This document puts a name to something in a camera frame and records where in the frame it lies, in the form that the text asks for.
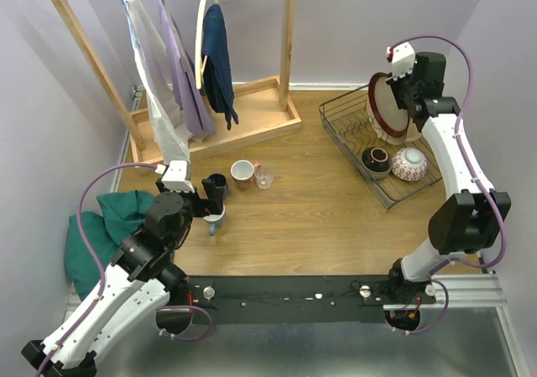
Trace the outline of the dark blue mug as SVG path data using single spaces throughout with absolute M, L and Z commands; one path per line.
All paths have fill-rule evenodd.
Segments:
M 208 179 L 212 181 L 216 189 L 222 194 L 222 200 L 225 201 L 229 196 L 227 178 L 220 173 L 211 174 Z

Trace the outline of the grey blue mug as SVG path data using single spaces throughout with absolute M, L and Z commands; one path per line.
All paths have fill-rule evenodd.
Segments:
M 225 222 L 226 217 L 226 206 L 222 207 L 222 212 L 220 214 L 211 214 L 203 217 L 209 227 L 209 235 L 215 236 L 218 229 Z

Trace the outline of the pink mug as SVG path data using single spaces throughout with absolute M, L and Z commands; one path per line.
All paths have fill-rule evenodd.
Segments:
M 232 164 L 230 173 L 239 190 L 246 191 L 254 184 L 255 171 L 259 166 L 258 162 L 248 160 L 238 160 Z

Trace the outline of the red rimmed plate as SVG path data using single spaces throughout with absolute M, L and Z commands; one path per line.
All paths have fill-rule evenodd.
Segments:
M 405 135 L 409 126 L 409 116 L 405 110 L 399 110 L 386 83 L 388 75 L 382 72 L 375 73 L 368 84 L 368 100 L 373 108 L 373 115 L 380 127 L 393 137 Z

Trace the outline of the orange rimmed bird plate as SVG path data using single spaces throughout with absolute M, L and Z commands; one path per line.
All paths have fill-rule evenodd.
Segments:
M 400 137 L 393 137 L 387 134 L 378 124 L 376 118 L 373 115 L 373 108 L 371 102 L 366 103 L 366 110 L 368 114 L 368 122 L 372 125 L 374 133 L 383 141 L 391 145 L 401 145 L 403 143 L 410 143 L 419 140 L 422 137 L 422 133 L 418 131 L 415 123 L 409 121 L 409 126 L 406 129 L 406 133 Z

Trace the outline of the clear drinking glass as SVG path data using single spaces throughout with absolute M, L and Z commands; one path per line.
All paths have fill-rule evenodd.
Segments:
M 269 163 L 256 163 L 254 165 L 254 177 L 257 187 L 268 190 L 274 182 L 275 168 Z

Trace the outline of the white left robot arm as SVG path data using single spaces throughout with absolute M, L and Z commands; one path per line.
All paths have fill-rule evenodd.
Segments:
M 95 375 L 98 358 L 149 312 L 176 310 L 212 320 L 190 303 L 187 275 L 172 257 L 194 218 L 223 214 L 223 190 L 204 179 L 201 198 L 189 181 L 159 182 L 143 223 L 123 240 L 93 291 L 51 335 L 23 347 L 38 376 Z

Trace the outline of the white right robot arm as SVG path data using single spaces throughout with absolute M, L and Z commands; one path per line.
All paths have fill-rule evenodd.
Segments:
M 446 201 L 429 220 L 427 239 L 388 273 L 389 300 L 406 303 L 425 292 L 436 271 L 505 238 L 511 199 L 482 172 L 464 132 L 462 110 L 454 97 L 443 94 L 445 56 L 416 53 L 404 43 L 388 49 L 387 60 L 392 65 L 387 83 L 397 106 L 430 146 L 446 189 Z

